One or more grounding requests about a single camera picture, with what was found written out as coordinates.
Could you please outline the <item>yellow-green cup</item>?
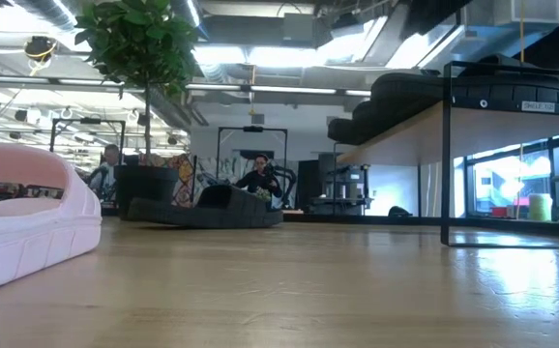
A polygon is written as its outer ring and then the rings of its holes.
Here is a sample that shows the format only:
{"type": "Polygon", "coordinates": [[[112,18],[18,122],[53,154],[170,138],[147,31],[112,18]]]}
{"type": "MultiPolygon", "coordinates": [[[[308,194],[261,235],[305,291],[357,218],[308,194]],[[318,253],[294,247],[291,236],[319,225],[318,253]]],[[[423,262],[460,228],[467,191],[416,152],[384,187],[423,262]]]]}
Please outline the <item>yellow-green cup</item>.
{"type": "Polygon", "coordinates": [[[529,195],[528,218],[534,221],[552,221],[552,198],[547,193],[529,195]]]}

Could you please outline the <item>grey ceiling box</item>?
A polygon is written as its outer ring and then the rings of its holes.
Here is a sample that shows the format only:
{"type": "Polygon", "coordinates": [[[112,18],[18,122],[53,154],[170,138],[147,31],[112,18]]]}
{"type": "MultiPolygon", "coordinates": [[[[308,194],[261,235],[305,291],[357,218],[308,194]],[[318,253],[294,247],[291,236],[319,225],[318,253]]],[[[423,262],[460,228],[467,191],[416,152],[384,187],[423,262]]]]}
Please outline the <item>grey ceiling box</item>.
{"type": "Polygon", "coordinates": [[[310,14],[283,15],[283,38],[288,41],[310,42],[313,38],[313,17],[310,14]]]}

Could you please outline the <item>black cabinet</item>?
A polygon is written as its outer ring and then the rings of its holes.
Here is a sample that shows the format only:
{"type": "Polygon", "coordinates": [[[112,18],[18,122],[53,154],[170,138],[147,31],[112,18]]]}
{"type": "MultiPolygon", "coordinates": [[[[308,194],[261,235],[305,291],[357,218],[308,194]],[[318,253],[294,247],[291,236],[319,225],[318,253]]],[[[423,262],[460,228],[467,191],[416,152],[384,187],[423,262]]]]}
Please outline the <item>black cabinet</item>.
{"type": "Polygon", "coordinates": [[[321,189],[319,161],[301,160],[298,165],[296,207],[307,211],[311,199],[318,197],[322,193],[321,189]]]}

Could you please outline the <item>white ceiling unit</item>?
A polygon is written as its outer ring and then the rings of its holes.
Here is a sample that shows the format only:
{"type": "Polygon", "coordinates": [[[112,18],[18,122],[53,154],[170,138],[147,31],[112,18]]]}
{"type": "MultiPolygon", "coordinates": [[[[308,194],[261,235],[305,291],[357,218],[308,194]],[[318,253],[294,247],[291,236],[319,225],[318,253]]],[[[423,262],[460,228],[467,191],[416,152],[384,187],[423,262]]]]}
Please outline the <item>white ceiling unit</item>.
{"type": "Polygon", "coordinates": [[[559,0],[493,0],[495,25],[559,25],[559,0]]]}

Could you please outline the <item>black frame wooden shelf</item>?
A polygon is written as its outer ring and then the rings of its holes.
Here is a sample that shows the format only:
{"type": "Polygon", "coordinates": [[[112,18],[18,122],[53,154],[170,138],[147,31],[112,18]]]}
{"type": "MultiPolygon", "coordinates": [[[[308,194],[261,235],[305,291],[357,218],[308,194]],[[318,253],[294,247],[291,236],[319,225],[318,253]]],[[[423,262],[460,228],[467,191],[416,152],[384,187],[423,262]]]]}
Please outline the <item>black frame wooden shelf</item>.
{"type": "MultiPolygon", "coordinates": [[[[372,136],[355,149],[338,157],[342,163],[414,166],[439,163],[440,242],[447,247],[462,247],[453,234],[449,218],[454,218],[452,204],[452,164],[466,157],[507,145],[521,145],[538,138],[559,134],[559,103],[538,101],[486,100],[455,97],[452,79],[469,67],[481,63],[452,61],[445,65],[444,92],[440,101],[432,99],[395,98],[390,102],[373,101],[380,122],[388,121],[390,111],[401,118],[392,126],[379,130],[370,123],[356,123],[362,133],[372,136]]],[[[502,66],[502,71],[549,74],[559,71],[526,66],[502,66]]]]}

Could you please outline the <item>long ceiling light strip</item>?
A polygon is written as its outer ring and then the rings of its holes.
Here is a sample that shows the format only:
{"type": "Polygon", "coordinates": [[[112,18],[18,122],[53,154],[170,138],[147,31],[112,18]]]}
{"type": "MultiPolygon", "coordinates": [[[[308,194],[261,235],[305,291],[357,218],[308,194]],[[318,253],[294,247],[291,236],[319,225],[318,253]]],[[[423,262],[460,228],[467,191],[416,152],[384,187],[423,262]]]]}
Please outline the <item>long ceiling light strip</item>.
{"type": "Polygon", "coordinates": [[[303,95],[347,96],[369,98],[371,91],[347,90],[334,88],[311,88],[269,85],[233,85],[233,84],[202,84],[190,83],[186,88],[191,91],[245,92],[245,93],[282,93],[303,95]]]}

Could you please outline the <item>dark equipment cart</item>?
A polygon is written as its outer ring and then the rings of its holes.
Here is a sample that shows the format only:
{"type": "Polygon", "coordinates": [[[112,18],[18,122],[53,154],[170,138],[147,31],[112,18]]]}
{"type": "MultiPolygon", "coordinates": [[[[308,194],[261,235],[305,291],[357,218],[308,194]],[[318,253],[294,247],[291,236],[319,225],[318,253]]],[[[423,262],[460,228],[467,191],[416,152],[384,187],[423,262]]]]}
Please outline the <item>dark equipment cart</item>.
{"type": "Polygon", "coordinates": [[[370,208],[368,164],[336,167],[328,172],[321,195],[310,200],[315,215],[364,216],[370,208]]]}

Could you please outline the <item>colourful painted wall panel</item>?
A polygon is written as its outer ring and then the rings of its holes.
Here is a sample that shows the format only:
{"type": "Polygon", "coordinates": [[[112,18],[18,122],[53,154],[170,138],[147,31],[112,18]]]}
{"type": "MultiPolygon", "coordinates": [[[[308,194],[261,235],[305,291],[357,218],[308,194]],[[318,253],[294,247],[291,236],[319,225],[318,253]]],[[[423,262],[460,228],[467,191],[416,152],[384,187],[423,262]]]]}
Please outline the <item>colourful painted wall panel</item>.
{"type": "MultiPolygon", "coordinates": [[[[220,178],[216,178],[216,159],[201,159],[196,155],[178,155],[170,158],[162,158],[157,155],[151,157],[151,163],[158,168],[161,175],[158,179],[151,181],[150,198],[172,205],[190,208],[199,198],[201,192],[211,186],[230,185],[243,178],[254,169],[254,159],[258,155],[265,155],[269,161],[267,170],[273,163],[266,154],[253,154],[249,158],[233,157],[220,159],[220,178]]],[[[283,180],[279,180],[282,191],[283,180]]],[[[267,203],[267,208],[282,209],[281,197],[272,196],[267,203]]]]}

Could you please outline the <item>potted green plant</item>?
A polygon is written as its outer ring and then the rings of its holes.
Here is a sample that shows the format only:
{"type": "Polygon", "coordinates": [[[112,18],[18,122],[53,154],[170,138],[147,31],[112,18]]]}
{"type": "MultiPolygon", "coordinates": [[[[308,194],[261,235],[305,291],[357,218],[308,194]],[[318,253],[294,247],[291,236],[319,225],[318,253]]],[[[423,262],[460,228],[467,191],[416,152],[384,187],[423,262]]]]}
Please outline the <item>potted green plant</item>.
{"type": "Polygon", "coordinates": [[[119,91],[138,87],[144,97],[145,154],[139,165],[114,170],[119,217],[129,219],[140,199],[169,203],[177,174],[152,163],[151,97],[171,97],[185,90],[195,71],[191,53],[195,29],[171,9],[171,0],[111,0],[90,2],[76,18],[75,41],[88,43],[88,61],[119,91]]]}

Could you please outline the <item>person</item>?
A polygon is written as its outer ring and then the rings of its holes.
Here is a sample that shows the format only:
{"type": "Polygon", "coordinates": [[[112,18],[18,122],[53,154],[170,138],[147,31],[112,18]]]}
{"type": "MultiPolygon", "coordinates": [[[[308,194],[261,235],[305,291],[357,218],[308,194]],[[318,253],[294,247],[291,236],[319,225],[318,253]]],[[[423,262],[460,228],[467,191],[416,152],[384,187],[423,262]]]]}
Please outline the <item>person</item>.
{"type": "Polygon", "coordinates": [[[267,170],[269,159],[265,155],[258,155],[254,159],[254,169],[235,183],[239,189],[246,189],[255,194],[257,188],[267,189],[272,196],[280,198],[282,191],[279,180],[267,170]]]}
{"type": "Polygon", "coordinates": [[[89,188],[103,202],[113,201],[115,197],[115,168],[120,163],[120,151],[115,144],[104,147],[104,161],[95,169],[89,181],[89,188]]]}

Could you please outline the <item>pink foam slide sandal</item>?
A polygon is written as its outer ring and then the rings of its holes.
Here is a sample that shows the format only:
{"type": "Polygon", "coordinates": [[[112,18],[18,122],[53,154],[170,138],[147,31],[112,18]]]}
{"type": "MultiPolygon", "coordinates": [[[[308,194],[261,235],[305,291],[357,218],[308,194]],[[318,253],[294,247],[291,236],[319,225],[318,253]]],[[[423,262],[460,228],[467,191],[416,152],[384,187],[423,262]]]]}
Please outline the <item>pink foam slide sandal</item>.
{"type": "Polygon", "coordinates": [[[0,143],[0,183],[63,191],[59,199],[0,201],[0,285],[98,246],[102,232],[100,201],[61,157],[0,143]]]}

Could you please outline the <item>black aluminium rig frame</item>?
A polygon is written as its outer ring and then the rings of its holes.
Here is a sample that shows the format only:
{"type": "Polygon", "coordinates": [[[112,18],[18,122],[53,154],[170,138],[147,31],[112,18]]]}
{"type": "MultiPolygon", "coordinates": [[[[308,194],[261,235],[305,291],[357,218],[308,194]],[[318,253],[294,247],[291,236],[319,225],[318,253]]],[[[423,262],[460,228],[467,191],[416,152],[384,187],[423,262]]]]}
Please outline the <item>black aluminium rig frame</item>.
{"type": "MultiPolygon", "coordinates": [[[[441,217],[381,217],[284,214],[285,222],[339,223],[360,225],[440,226],[441,217]]],[[[513,220],[498,218],[449,217],[452,227],[475,227],[508,231],[516,234],[536,234],[559,237],[559,222],[513,220]]]]}

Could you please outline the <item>black background station frame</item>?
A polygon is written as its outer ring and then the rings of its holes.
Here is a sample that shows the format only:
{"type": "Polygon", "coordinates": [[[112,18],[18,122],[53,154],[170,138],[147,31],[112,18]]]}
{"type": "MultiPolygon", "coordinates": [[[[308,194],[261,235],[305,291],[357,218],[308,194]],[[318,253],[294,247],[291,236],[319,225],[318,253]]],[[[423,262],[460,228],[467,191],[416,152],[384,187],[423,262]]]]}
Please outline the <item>black background station frame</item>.
{"type": "Polygon", "coordinates": [[[223,142],[221,134],[223,131],[243,131],[243,132],[265,132],[265,131],[279,131],[284,135],[283,141],[283,166],[287,165],[287,149],[288,149],[288,129],[278,129],[278,128],[264,128],[261,126],[243,126],[243,127],[218,127],[217,132],[217,145],[216,145],[216,178],[220,178],[220,154],[221,154],[221,144],[223,142]]]}

